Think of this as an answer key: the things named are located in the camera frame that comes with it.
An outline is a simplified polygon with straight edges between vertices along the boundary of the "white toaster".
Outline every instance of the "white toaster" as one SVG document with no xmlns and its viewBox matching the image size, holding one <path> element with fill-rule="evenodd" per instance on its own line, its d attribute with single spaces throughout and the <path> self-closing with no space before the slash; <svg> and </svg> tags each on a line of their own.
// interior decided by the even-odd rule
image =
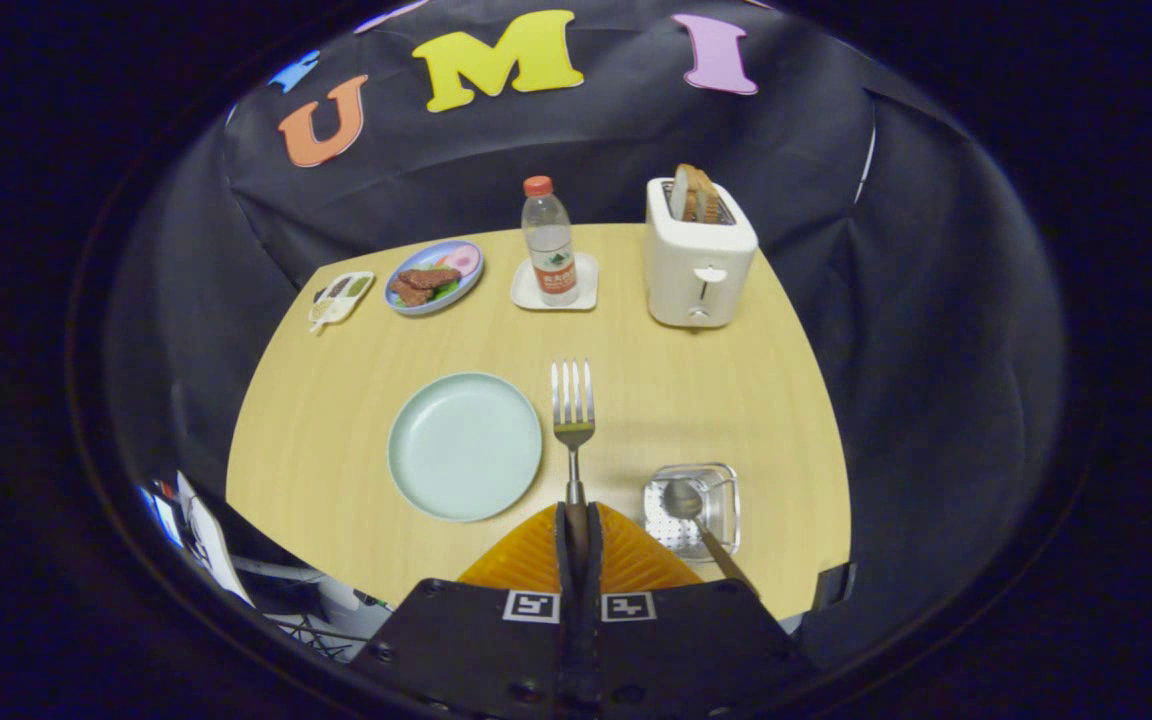
<svg viewBox="0 0 1152 720">
<path fill-rule="evenodd" d="M 718 223 L 688 223 L 669 214 L 673 179 L 647 182 L 643 252 L 647 310 L 681 327 L 718 328 L 736 314 L 741 288 L 758 251 L 758 236 L 721 185 Z"/>
</svg>

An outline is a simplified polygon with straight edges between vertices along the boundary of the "letter m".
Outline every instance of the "letter m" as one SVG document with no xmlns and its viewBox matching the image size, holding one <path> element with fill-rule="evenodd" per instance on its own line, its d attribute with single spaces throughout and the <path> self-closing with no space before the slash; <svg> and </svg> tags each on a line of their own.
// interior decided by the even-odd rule
<svg viewBox="0 0 1152 720">
<path fill-rule="evenodd" d="M 514 65 L 518 66 L 518 77 L 511 84 L 518 92 L 579 85 L 585 76 L 573 69 L 567 55 L 567 23 L 575 17 L 571 10 L 518 15 L 500 35 L 495 47 L 463 32 L 425 41 L 412 50 L 412 56 L 424 58 L 429 65 L 434 97 L 426 108 L 430 113 L 442 113 L 470 104 L 473 91 L 461 85 L 461 77 L 485 94 L 498 96 L 505 90 Z"/>
</svg>

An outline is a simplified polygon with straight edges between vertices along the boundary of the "black fabric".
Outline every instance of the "black fabric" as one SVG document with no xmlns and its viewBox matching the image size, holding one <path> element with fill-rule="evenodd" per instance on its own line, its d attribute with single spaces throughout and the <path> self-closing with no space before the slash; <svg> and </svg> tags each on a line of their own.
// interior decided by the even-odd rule
<svg viewBox="0 0 1152 720">
<path fill-rule="evenodd" d="M 111 302 L 106 382 L 129 462 L 168 452 L 223 495 L 247 382 L 317 266 L 516 227 L 518 184 L 538 173 L 574 222 L 641 222 L 644 183 L 690 161 L 759 233 L 844 442 L 858 574 L 849 601 L 804 621 L 804 650 L 832 666 L 900 632 L 977 577 L 1043 482 L 1064 340 L 1018 197 L 937 103 L 750 3 L 582 3 L 567 38 L 584 85 L 425 109 L 416 45 L 494 41 L 533 9 L 431 3 L 347 29 L 291 92 L 252 88 L 215 119 L 142 214 Z M 682 12 L 749 32 L 758 94 L 687 85 L 691 44 L 669 18 Z M 358 139 L 294 167 L 279 122 L 317 100 L 317 135 L 332 135 L 326 92 L 363 73 Z"/>
</svg>

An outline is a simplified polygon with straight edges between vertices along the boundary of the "metal spoon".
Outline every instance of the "metal spoon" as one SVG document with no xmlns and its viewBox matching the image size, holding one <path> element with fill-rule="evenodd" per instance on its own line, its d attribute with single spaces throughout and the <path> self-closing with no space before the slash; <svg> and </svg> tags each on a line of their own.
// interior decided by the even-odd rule
<svg viewBox="0 0 1152 720">
<path fill-rule="evenodd" d="M 718 541 L 718 538 L 697 520 L 700 516 L 703 507 L 704 501 L 700 499 L 700 493 L 696 492 L 695 487 L 691 487 L 691 483 L 684 479 L 673 479 L 664 487 L 664 510 L 675 516 L 675 518 L 691 520 L 696 524 L 696 529 L 700 530 L 702 541 L 705 543 L 708 554 L 718 562 L 718 568 L 723 571 L 723 575 L 745 583 L 749 585 L 750 591 L 755 592 L 755 597 L 758 597 L 755 584 L 749 582 L 745 574 L 736 566 L 736 561 L 732 560 L 732 555 L 727 555 L 727 550 Z"/>
</svg>

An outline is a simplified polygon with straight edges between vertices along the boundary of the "meat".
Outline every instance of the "meat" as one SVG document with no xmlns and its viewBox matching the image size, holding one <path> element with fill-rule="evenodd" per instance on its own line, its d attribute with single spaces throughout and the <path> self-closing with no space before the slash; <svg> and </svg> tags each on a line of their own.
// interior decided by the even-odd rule
<svg viewBox="0 0 1152 720">
<path fill-rule="evenodd" d="M 399 274 L 396 281 L 389 283 L 389 290 L 397 293 L 397 296 L 403 301 L 403 305 L 417 306 L 426 304 L 430 297 L 434 295 L 434 288 L 411 287 L 403 281 L 403 275 L 406 274 Z"/>
<path fill-rule="evenodd" d="M 461 273 L 456 268 L 407 270 L 397 273 L 397 279 L 415 287 L 416 290 L 434 290 L 448 282 L 458 281 Z"/>
</svg>

